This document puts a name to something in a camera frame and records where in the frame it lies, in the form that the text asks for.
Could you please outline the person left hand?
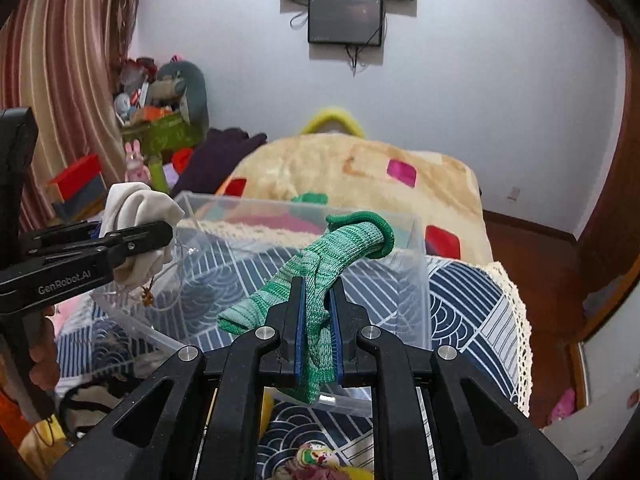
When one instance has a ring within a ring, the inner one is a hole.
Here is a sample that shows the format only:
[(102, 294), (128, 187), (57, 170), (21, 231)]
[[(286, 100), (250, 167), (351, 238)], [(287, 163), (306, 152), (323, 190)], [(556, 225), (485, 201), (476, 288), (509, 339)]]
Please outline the person left hand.
[(29, 372), (33, 384), (44, 391), (53, 390), (60, 379), (58, 367), (58, 347), (55, 343), (52, 316), (55, 307), (47, 307), (42, 312), (39, 338), (29, 348), (29, 354), (34, 366)]

